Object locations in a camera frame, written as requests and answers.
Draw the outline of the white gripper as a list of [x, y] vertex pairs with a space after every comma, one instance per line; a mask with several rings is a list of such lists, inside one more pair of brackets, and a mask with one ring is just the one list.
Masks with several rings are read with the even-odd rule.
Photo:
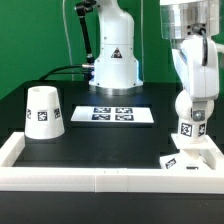
[[[207, 64], [203, 62], [203, 39], [194, 35], [185, 39], [179, 49], [172, 50], [173, 62], [181, 83], [191, 99], [216, 99], [219, 94], [218, 52], [215, 42], [207, 39]], [[206, 101], [193, 101], [191, 117], [204, 121]]]

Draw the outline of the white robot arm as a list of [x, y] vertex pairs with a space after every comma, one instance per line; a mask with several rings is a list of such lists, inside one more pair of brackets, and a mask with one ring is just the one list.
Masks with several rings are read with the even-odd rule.
[[[100, 54], [90, 85], [110, 93], [142, 84], [133, 54], [134, 21], [117, 0], [97, 0]], [[219, 94], [218, 46], [221, 0], [160, 0], [161, 33], [171, 43], [176, 72], [190, 101], [189, 118], [209, 117]]]

